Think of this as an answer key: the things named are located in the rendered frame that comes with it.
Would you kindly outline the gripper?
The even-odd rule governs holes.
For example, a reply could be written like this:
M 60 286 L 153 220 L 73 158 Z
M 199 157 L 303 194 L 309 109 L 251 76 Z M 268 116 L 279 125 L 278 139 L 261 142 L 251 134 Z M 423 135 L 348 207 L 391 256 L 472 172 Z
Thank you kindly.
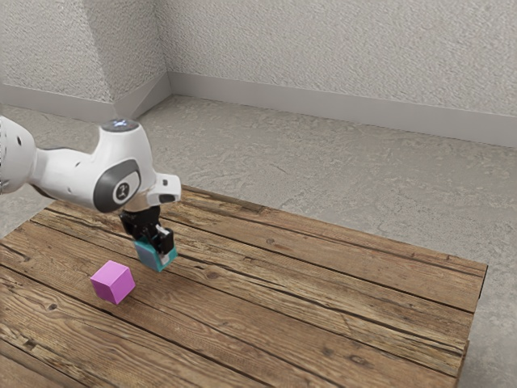
M 135 241 L 146 241 L 158 246 L 157 251 L 162 263 L 169 261 L 169 254 L 174 249 L 174 232 L 159 226 L 160 207 L 152 206 L 146 210 L 129 212 L 123 210 L 120 220 L 124 231 Z

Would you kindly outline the teal block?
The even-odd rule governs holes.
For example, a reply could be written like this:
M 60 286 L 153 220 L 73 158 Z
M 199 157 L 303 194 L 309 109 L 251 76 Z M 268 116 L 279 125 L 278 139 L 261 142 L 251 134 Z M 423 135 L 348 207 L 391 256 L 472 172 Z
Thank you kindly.
M 139 260 L 146 267 L 153 269 L 155 272 L 161 272 L 177 257 L 178 253 L 174 247 L 167 254 L 158 253 L 151 244 L 146 242 L 144 238 L 133 242 Z

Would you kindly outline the purple block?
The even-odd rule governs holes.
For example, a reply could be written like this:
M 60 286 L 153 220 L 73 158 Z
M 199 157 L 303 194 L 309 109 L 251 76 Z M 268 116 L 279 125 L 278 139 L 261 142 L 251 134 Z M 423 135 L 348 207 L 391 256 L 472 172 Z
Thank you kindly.
M 96 295 L 115 305 L 121 303 L 136 287 L 130 268 L 108 260 L 91 278 Z

